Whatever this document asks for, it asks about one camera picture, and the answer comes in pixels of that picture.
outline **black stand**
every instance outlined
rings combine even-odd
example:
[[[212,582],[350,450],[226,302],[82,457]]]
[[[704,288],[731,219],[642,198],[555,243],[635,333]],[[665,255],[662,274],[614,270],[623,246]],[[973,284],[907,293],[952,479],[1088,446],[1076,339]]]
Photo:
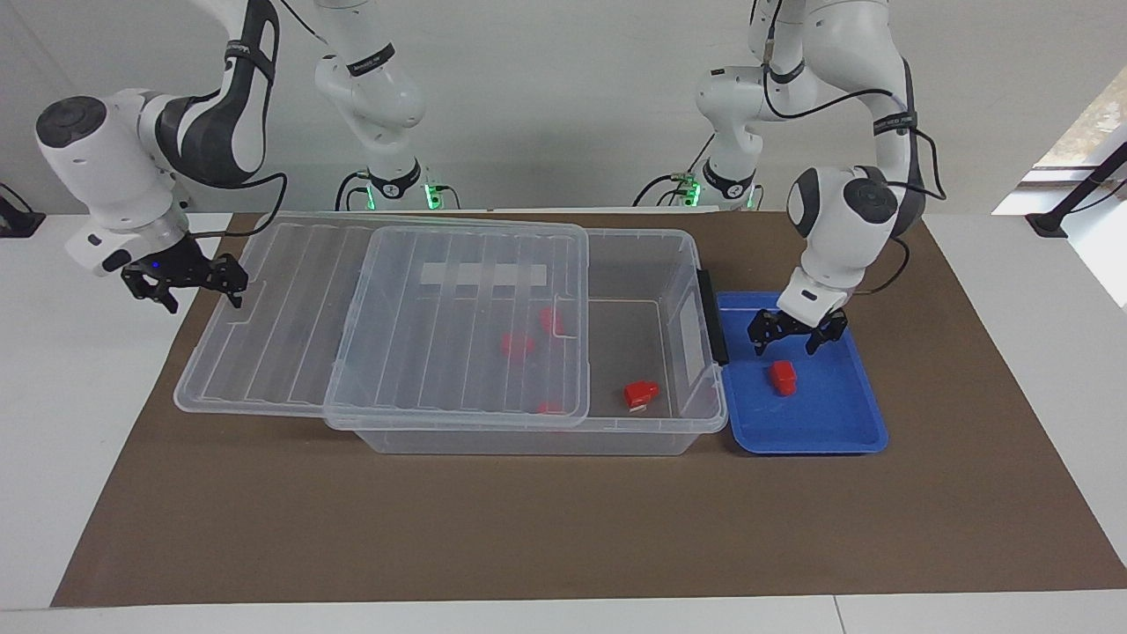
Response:
[[[1103,161],[1091,176],[1084,179],[1071,194],[1065,196],[1061,204],[1056,205],[1048,213],[1030,213],[1026,216],[1030,226],[1042,238],[1067,238],[1068,233],[1061,227],[1065,216],[1076,211],[1076,205],[1084,202],[1088,196],[1100,187],[1111,175],[1119,171],[1119,168],[1127,163],[1127,143],[1119,145],[1119,149],[1111,152],[1108,160]]]
[[[0,225],[0,238],[30,238],[46,216],[45,213],[19,211],[0,195],[0,217],[7,224]]]

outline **red plastic piece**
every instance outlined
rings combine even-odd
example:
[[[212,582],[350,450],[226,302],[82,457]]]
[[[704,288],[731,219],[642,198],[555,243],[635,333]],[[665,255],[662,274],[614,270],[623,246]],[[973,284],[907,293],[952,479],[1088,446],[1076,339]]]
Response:
[[[623,391],[623,396],[627,399],[627,408],[631,412],[641,412],[660,394],[662,387],[653,382],[630,384]]]
[[[775,361],[771,365],[771,385],[780,396],[795,396],[798,393],[798,373],[790,361]]]
[[[536,350],[536,342],[532,341],[531,338],[507,333],[500,339],[500,351],[512,361],[524,361],[534,350]]]
[[[545,307],[540,311],[540,328],[549,336],[561,337],[564,336],[564,316],[556,312],[554,307]]]

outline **brown mat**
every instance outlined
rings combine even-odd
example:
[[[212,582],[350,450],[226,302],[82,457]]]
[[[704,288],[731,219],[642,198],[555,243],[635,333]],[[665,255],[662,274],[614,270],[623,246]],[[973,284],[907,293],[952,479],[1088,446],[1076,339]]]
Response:
[[[782,214],[570,220],[685,229],[719,289],[782,287],[804,245]],[[1127,588],[935,242],[908,241],[904,277],[850,304],[891,436],[868,458],[728,432],[680,458],[388,457],[316,420],[189,416],[203,296],[54,605]]]

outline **black and white robot link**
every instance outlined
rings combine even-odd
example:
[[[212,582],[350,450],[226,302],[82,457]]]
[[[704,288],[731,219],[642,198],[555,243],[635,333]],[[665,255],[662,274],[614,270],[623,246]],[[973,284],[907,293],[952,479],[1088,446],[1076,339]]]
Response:
[[[694,173],[700,204],[746,205],[763,151],[754,125],[815,107],[819,79],[849,93],[891,95],[859,97],[872,114],[877,164],[810,168],[787,200],[807,249],[780,310],[761,312],[748,334],[760,354],[784,337],[809,334],[813,355],[841,338],[842,307],[866,269],[924,211],[912,73],[893,43],[888,0],[756,0],[748,44],[761,65],[715,70],[698,87],[698,106],[716,130]]]
[[[247,273],[231,255],[207,259],[188,231],[176,175],[218,187],[249,180],[266,154],[266,113],[278,52],[269,0],[192,0],[228,32],[218,90],[177,97],[130,89],[71,97],[36,123],[39,149],[90,221],[66,251],[97,275],[121,270],[137,298],[176,312],[172,287],[225,293],[234,305]]]
[[[317,65],[317,89],[331,101],[364,146],[365,177],[375,207],[441,206],[429,169],[419,162],[408,131],[423,120],[419,87],[396,55],[373,0],[316,0],[334,54]]]

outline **white label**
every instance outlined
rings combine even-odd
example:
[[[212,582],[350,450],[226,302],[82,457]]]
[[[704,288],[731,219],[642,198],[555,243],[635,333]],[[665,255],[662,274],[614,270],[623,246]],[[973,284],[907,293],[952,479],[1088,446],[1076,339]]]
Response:
[[[446,269],[450,267],[445,261],[427,261],[423,264],[424,284],[442,284],[446,278]],[[497,264],[494,266],[495,286],[515,286],[521,275],[521,266],[517,264]],[[533,286],[548,285],[548,266],[545,264],[533,264],[525,267],[529,271],[530,284]],[[458,267],[459,286],[481,285],[481,264],[462,264]]]
[[[685,347],[685,368],[689,372],[689,385],[696,383],[696,377],[704,372],[704,351],[701,349],[701,327],[696,309],[692,301],[681,306],[681,346]]]

